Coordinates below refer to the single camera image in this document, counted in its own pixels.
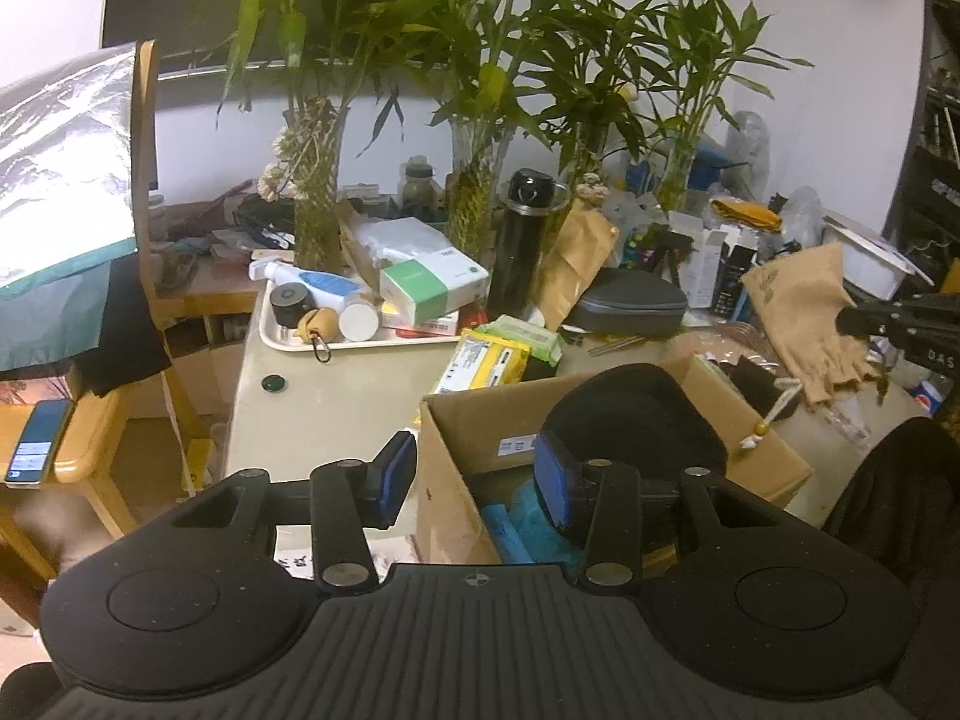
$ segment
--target white box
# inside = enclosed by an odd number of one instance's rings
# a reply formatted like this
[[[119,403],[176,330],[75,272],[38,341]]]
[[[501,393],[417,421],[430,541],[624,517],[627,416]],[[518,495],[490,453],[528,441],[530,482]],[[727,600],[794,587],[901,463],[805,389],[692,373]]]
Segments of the white box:
[[[380,294],[409,324],[438,319],[487,294],[490,275],[454,247],[380,272]]]
[[[690,308],[709,308],[720,269],[720,255],[727,240],[726,230],[706,230],[699,218],[670,212],[670,229],[693,238],[688,258],[680,263],[680,288]]]

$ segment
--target white bottle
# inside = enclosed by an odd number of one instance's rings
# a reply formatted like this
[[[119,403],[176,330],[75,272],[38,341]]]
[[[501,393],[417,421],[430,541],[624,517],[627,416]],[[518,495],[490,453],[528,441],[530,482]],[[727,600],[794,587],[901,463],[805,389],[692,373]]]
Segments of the white bottle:
[[[318,308],[332,308],[337,314],[347,305],[347,298],[364,290],[361,285],[344,276],[325,274],[321,271],[305,271],[285,263],[280,257],[264,257],[262,260],[251,262],[251,281],[266,278],[278,285],[298,281],[310,290]]]

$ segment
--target black cloth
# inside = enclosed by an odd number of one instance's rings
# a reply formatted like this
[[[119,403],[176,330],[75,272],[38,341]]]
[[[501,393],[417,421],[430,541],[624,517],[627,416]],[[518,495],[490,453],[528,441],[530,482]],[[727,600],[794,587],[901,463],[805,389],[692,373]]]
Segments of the black cloth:
[[[927,418],[867,456],[824,531],[906,584],[917,627],[890,689],[923,720],[960,717],[960,447]]]
[[[73,359],[83,382],[97,395],[106,395],[170,367],[162,337],[150,316],[136,254],[110,263],[100,343]]]
[[[727,471],[727,450],[716,431],[656,365],[598,373],[555,405],[544,429],[574,458],[630,464],[643,479],[676,483],[690,466]]]

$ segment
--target smartphone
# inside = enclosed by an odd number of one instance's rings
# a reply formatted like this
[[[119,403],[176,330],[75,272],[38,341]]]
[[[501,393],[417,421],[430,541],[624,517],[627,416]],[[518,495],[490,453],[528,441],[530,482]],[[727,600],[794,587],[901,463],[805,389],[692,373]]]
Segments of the smartphone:
[[[20,434],[4,476],[7,487],[37,487],[43,482],[73,412],[73,401],[41,400]]]

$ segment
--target tray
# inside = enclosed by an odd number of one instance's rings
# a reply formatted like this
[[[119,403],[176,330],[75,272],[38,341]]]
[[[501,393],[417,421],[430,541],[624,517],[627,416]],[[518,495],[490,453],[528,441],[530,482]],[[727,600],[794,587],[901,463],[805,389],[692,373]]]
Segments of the tray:
[[[313,346],[301,341],[290,332],[286,341],[280,339],[280,326],[274,319],[274,312],[270,310],[270,292],[276,285],[267,282],[267,289],[263,295],[263,305],[260,310],[258,330],[263,343],[270,348],[281,352],[312,352]],[[433,336],[431,338],[400,338],[395,330],[381,327],[369,341],[335,341],[328,343],[330,350],[335,349],[378,349],[387,346],[424,346],[427,343],[454,343],[460,336]]]

